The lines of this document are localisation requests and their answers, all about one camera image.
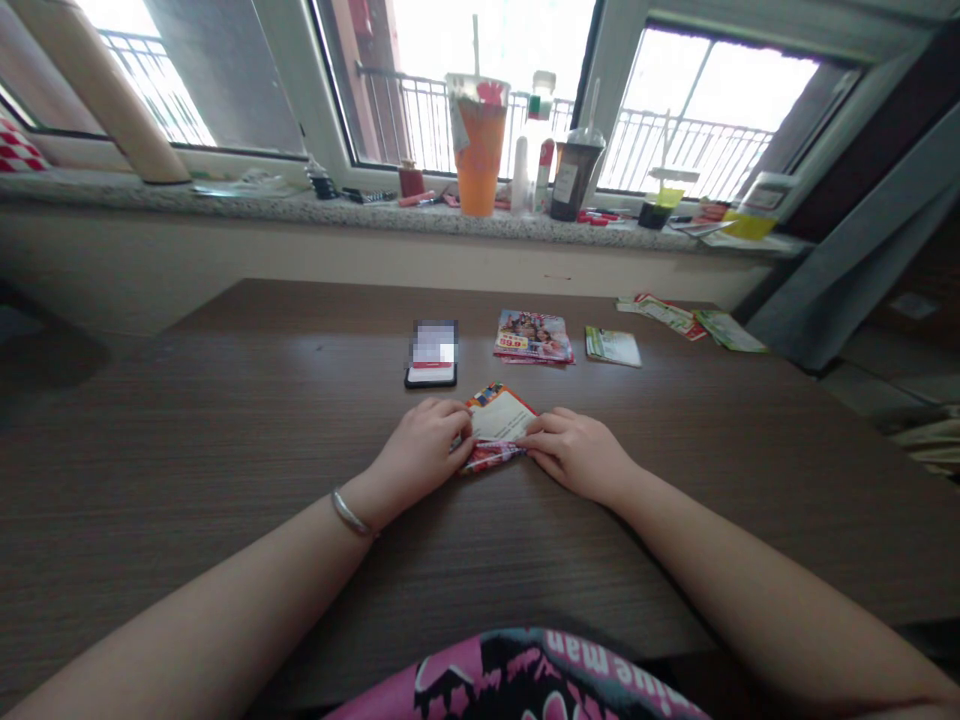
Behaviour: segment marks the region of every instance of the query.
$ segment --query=bangle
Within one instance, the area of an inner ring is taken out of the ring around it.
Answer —
[[[353,530],[358,535],[367,537],[368,535],[374,535],[373,530],[367,525],[363,520],[358,518],[353,514],[353,511],[347,507],[347,504],[343,501],[343,498],[340,497],[340,488],[342,486],[338,485],[333,489],[331,497],[333,498],[333,509],[337,511],[337,515],[340,516],[340,519],[346,523],[347,527]]]

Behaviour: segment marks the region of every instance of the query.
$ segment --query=orange cup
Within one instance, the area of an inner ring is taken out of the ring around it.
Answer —
[[[489,217],[497,194],[510,84],[454,73],[446,80],[460,211]]]

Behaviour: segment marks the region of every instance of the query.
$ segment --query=red checkered cloth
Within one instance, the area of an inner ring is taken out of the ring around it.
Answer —
[[[0,172],[49,170],[50,163],[17,126],[0,118]]]

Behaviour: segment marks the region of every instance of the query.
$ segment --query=cardboard tube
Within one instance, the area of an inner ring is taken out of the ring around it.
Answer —
[[[144,182],[190,182],[187,168],[73,0],[9,0],[9,5]]]

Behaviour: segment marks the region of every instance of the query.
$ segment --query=white wall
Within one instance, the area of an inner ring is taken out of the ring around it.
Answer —
[[[244,277],[611,298],[646,290],[732,309],[769,271],[746,258],[0,208],[0,277],[95,333],[154,334]]]

